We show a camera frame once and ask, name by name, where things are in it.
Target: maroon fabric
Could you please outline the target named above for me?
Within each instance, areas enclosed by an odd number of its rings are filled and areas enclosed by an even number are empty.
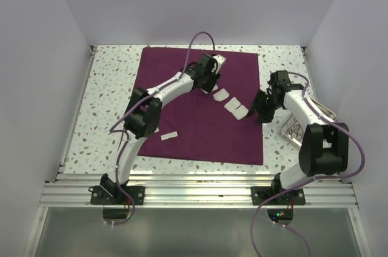
[[[135,87],[154,87],[182,69],[186,49],[144,48]],[[190,61],[200,50],[190,51]],[[234,96],[247,108],[259,89],[258,56],[251,53],[216,52],[226,58],[217,83],[230,96],[217,102],[212,95],[193,90],[162,109],[159,132],[143,144],[139,155],[237,164],[263,164],[263,132],[254,116],[237,121],[224,105]],[[163,134],[177,131],[178,137],[161,141]]]

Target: white wall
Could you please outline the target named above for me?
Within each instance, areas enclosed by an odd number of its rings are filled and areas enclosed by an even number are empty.
[[[353,184],[372,250],[387,256],[387,0],[335,0],[307,48],[307,61],[319,101],[363,144],[367,164]],[[349,170],[356,169],[354,146],[349,160]]]
[[[65,0],[0,0],[0,255],[22,256],[89,47]]]
[[[89,44],[182,44],[207,30],[217,44],[307,45],[334,0],[66,1]]]

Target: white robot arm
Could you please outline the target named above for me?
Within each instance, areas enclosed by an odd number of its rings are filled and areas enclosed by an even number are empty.
[[[332,119],[323,113],[317,115],[313,112],[319,111],[319,108],[304,95],[301,84],[291,82],[287,71],[272,73],[268,83],[267,92],[262,90],[257,92],[247,117],[257,112],[258,122],[271,122],[275,110],[282,107],[294,115],[305,133],[298,163],[278,173],[272,181],[271,188],[266,190],[261,198],[269,198],[282,190],[296,187],[316,175],[333,175],[345,171],[349,138],[326,123],[333,122]],[[343,123],[337,125],[349,130]],[[323,147],[324,140],[331,146]]]
[[[129,135],[129,141],[118,154],[119,165],[101,177],[100,185],[91,187],[91,204],[117,204],[123,201],[121,189],[126,187],[141,146],[158,127],[162,108],[195,88],[210,93],[221,76],[219,71],[225,63],[226,58],[221,55],[202,54],[198,62],[191,63],[166,82],[147,90],[138,88],[133,91],[125,111],[128,117],[124,120],[124,130]]]

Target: speckled white table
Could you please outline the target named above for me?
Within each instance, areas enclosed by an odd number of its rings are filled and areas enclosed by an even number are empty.
[[[100,45],[90,72],[76,122],[64,173],[103,174],[115,163],[120,135],[108,129],[122,115],[136,79],[145,45]],[[187,45],[151,45],[187,48]],[[193,48],[211,50],[211,45]],[[217,45],[217,50],[257,53],[261,88],[267,87],[271,72],[288,70],[308,77],[300,46]],[[302,79],[292,76],[295,82]],[[308,94],[313,97],[312,89]],[[280,136],[290,112],[278,110],[270,124],[263,125],[264,165],[241,165],[138,156],[131,174],[275,174],[298,159],[298,149]]]

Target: white fabric scrap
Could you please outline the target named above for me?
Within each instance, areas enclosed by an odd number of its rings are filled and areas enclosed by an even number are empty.
[[[229,97],[229,92],[223,88],[219,92],[215,93],[213,97],[216,101],[223,101]]]
[[[177,132],[172,132],[172,133],[168,133],[168,134],[164,134],[164,135],[160,136],[162,141],[170,139],[170,138],[175,138],[175,137],[178,137],[178,133]]]
[[[245,117],[247,113],[248,113],[248,109],[244,105],[241,105],[239,108],[235,109],[232,112],[232,115],[235,116],[237,120],[240,120],[243,117]]]
[[[241,103],[236,99],[232,98],[230,101],[224,105],[224,107],[229,111],[233,112],[236,108],[238,108],[241,105]]]

